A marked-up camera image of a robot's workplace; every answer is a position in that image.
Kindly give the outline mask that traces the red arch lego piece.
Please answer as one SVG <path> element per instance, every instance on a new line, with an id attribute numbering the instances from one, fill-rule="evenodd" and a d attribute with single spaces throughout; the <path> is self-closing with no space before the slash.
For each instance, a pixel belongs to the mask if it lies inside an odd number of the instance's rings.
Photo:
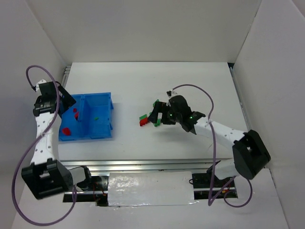
<path id="1" fill-rule="evenodd" d="M 70 136 L 71 135 L 71 130 L 68 127 L 65 127 L 65 128 L 62 129 L 62 133 L 65 136 Z"/>

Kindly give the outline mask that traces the red curved lego brick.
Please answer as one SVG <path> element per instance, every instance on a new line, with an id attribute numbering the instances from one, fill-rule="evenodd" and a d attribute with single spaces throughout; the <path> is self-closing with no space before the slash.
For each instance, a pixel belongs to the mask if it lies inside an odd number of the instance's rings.
<path id="1" fill-rule="evenodd" d="M 75 120 L 78 120 L 78 118 L 79 118 L 79 112 L 76 112 L 76 113 L 75 113 L 74 118 L 75 118 Z"/>

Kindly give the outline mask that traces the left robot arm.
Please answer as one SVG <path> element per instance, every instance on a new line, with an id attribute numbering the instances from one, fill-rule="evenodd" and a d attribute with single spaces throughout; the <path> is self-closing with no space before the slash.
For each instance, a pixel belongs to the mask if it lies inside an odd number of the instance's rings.
<path id="1" fill-rule="evenodd" d="M 59 84 L 40 80 L 34 87 L 38 96 L 33 109 L 37 137 L 30 165 L 21 176 L 36 199 L 66 191 L 73 186 L 87 190 L 91 173 L 86 166 L 67 169 L 59 160 L 58 145 L 61 116 L 76 104 L 76 100 Z"/>

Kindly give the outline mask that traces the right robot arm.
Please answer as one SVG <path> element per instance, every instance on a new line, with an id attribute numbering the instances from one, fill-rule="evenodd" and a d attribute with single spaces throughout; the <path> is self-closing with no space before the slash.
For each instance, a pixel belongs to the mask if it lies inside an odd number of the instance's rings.
<path id="1" fill-rule="evenodd" d="M 179 123 L 184 131 L 215 140 L 216 143 L 231 149 L 232 159 L 220 161 L 212 167 L 212 172 L 218 180 L 234 176 L 252 180 L 271 160 L 256 131 L 243 132 L 212 121 L 205 114 L 192 111 L 181 95 L 171 97 L 168 102 L 155 102 L 148 120 L 154 124 L 157 121 L 165 125 Z"/>

